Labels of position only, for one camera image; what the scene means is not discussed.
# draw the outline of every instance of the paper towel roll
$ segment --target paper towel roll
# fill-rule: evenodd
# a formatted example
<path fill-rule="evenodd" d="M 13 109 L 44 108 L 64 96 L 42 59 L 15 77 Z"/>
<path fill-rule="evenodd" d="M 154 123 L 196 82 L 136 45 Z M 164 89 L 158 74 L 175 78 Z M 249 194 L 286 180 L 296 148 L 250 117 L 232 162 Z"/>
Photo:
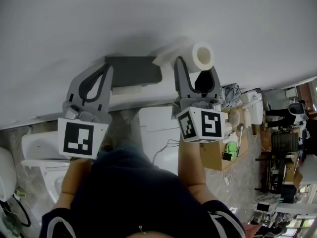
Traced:
<path fill-rule="evenodd" d="M 186 62 L 188 72 L 198 72 L 209 70 L 214 64 L 214 53 L 208 43 L 195 43 L 189 47 L 181 49 L 177 56 L 181 56 Z"/>

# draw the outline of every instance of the floor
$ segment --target floor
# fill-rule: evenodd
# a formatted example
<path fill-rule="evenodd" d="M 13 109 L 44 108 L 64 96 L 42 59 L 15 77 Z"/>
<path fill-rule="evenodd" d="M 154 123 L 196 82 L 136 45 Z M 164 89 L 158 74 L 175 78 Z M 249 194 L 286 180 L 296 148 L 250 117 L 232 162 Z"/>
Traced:
<path fill-rule="evenodd" d="M 112 125 L 109 127 L 106 140 L 116 144 L 129 137 L 129 121 L 138 110 L 112 112 Z M 57 130 L 57 122 L 46 122 L 20 128 L 0 131 L 0 146 L 8 149 L 15 161 L 18 177 L 18 186 L 23 188 L 27 196 L 22 200 L 31 219 L 31 227 L 23 228 L 25 237 L 37 237 L 41 228 L 41 217 L 50 211 L 53 202 L 49 197 L 39 168 L 26 168 L 22 166 L 23 154 L 21 149 L 21 137 L 26 133 L 39 133 Z M 236 215 L 241 221 L 247 222 L 253 214 L 251 202 L 255 201 L 257 193 L 254 190 L 259 186 L 260 167 L 254 160 L 261 152 L 260 137 L 252 136 L 248 130 L 249 154 L 227 170 L 227 175 L 232 175 L 230 184 L 223 181 L 220 171 L 208 170 L 207 184 L 210 191 L 225 203 L 229 208 L 237 208 Z M 15 201 L 10 200 L 12 212 L 23 215 L 16 206 Z"/>

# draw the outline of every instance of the black cable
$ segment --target black cable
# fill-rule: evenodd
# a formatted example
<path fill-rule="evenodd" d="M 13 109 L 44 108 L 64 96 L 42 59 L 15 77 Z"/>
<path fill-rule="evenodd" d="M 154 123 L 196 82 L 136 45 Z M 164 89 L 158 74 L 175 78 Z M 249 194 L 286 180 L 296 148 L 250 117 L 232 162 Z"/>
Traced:
<path fill-rule="evenodd" d="M 23 213 L 24 213 L 24 215 L 25 215 L 25 217 L 26 217 L 26 219 L 27 219 L 27 221 L 28 221 L 28 223 L 25 224 L 25 223 L 22 223 L 22 221 L 20 220 L 21 225 L 23 225 L 23 226 L 25 226 L 25 227 L 27 227 L 27 228 L 30 227 L 30 226 L 31 226 L 31 221 L 30 221 L 29 215 L 26 213 L 26 211 L 25 211 L 23 205 L 20 203 L 20 201 L 17 200 L 14 196 L 13 196 L 13 198 L 15 199 L 15 201 L 16 201 L 16 202 L 19 204 L 19 206 L 21 207 L 21 209 L 22 209 L 22 211 L 23 211 Z"/>

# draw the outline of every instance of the person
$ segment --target person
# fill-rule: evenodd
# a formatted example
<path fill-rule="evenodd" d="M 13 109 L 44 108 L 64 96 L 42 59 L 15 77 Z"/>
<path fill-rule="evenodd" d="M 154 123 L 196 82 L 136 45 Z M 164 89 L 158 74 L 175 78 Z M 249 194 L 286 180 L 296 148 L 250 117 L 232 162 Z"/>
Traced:
<path fill-rule="evenodd" d="M 298 103 L 301 103 L 303 105 L 306 104 L 305 101 L 300 100 Z M 290 113 L 289 109 L 280 109 L 280 110 L 268 110 L 265 111 L 266 116 L 277 116 L 277 117 L 283 117 L 283 119 L 278 121 L 269 121 L 264 124 L 266 128 L 271 127 L 289 127 L 294 124 L 294 122 L 297 122 L 298 125 L 300 125 L 301 122 L 304 120 L 300 116 L 295 116 Z"/>
<path fill-rule="evenodd" d="M 40 237 L 245 238 L 237 217 L 207 188 L 199 143 L 180 140 L 178 176 L 132 142 L 71 161 Z"/>

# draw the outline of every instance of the white appliance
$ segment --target white appliance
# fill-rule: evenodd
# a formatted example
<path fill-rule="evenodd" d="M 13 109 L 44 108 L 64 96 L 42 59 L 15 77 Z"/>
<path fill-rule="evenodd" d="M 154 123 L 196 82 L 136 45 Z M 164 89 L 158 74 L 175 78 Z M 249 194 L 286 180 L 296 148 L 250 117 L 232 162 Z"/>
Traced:
<path fill-rule="evenodd" d="M 24 135 L 22 152 L 25 160 L 21 164 L 40 168 L 46 189 L 56 203 L 69 166 L 69 159 L 58 152 L 57 131 Z"/>
<path fill-rule="evenodd" d="M 172 107 L 142 108 L 130 125 L 132 140 L 150 161 L 158 152 L 154 164 L 177 174 L 180 129 L 172 119 Z"/>
<path fill-rule="evenodd" d="M 0 147 L 0 200 L 6 202 L 15 191 L 16 172 L 12 155 Z"/>
<path fill-rule="evenodd" d="M 262 124 L 263 122 L 263 99 L 262 94 L 256 90 L 241 94 L 242 108 L 248 109 L 252 124 Z"/>

